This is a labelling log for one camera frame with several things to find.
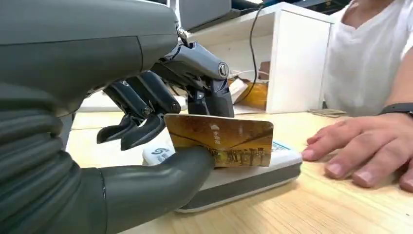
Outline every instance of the white shelf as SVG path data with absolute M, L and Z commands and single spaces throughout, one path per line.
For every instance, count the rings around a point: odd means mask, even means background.
M 254 70 L 249 34 L 257 12 L 231 19 L 189 36 L 230 70 Z M 252 45 L 256 66 L 271 62 L 267 113 L 304 112 L 322 106 L 322 80 L 334 19 L 285 2 L 264 8 L 256 21 Z M 254 73 L 241 78 L 253 80 Z
M 274 21 L 276 12 L 286 11 L 310 19 L 333 23 L 333 19 L 325 14 L 301 8 L 286 2 L 281 2 L 261 10 L 259 18 L 254 27 L 253 37 L 263 37 L 272 35 L 274 31 Z M 197 41 L 204 47 L 224 44 L 235 40 L 249 39 L 251 26 L 257 12 L 228 20 L 226 22 L 203 29 L 194 34 L 190 34 L 190 41 Z

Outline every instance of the person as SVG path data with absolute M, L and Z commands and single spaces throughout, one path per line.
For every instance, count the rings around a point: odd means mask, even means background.
M 380 114 L 413 105 L 413 0 L 353 0 L 334 16 L 325 101 L 354 118 L 320 129 L 302 157 L 315 161 L 340 149 L 326 175 L 351 175 L 367 188 L 406 167 L 399 184 L 413 192 L 413 115 Z

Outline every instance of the screw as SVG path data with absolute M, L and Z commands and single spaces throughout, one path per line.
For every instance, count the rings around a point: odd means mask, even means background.
M 228 68 L 228 65 L 226 65 L 225 63 L 221 63 L 219 66 L 218 66 L 218 72 L 219 72 L 219 75 L 221 76 L 221 77 L 227 77 L 228 76 L 228 72 L 229 72 L 229 68 Z
M 178 27 L 176 29 L 176 31 L 178 32 L 178 35 L 180 38 L 186 40 L 187 39 L 187 34 L 185 33 L 185 30 L 182 27 Z
M 143 108 L 143 115 L 148 116 L 151 113 L 151 110 L 149 107 Z

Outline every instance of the black cable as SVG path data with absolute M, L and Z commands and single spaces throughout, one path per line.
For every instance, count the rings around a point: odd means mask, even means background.
M 254 77 L 254 81 L 252 82 L 252 86 L 249 89 L 248 93 L 239 101 L 235 102 L 234 105 L 244 101 L 244 99 L 251 93 L 252 89 L 254 88 L 255 83 L 257 82 L 257 78 L 258 78 L 258 71 L 257 71 L 257 65 L 255 63 L 255 54 L 254 54 L 254 48 L 252 47 L 252 33 L 254 32 L 254 27 L 255 27 L 255 23 L 257 22 L 258 19 L 258 15 L 260 14 L 260 11 L 264 8 L 264 5 L 261 5 L 258 8 L 257 14 L 255 15 L 254 21 L 252 22 L 252 26 L 251 26 L 251 31 L 249 32 L 249 48 L 251 49 L 251 54 L 252 54 L 252 61 L 254 63 L 254 71 L 255 71 L 255 77 Z
M 256 7 L 256 8 L 246 8 L 246 9 L 242 9 L 242 10 L 240 11 L 240 14 L 241 14 L 241 15 L 245 15 L 245 14 L 251 13 L 251 12 L 253 12 L 253 11 L 256 11 L 256 10 L 258 10 L 258 9 L 259 9 L 258 7 Z

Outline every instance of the white t-shirt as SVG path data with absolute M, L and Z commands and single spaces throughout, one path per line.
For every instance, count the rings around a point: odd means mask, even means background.
M 404 54 L 413 46 L 413 0 L 394 0 L 357 29 L 341 22 L 347 8 L 335 14 L 325 100 L 328 108 L 351 116 L 376 115 L 390 95 Z

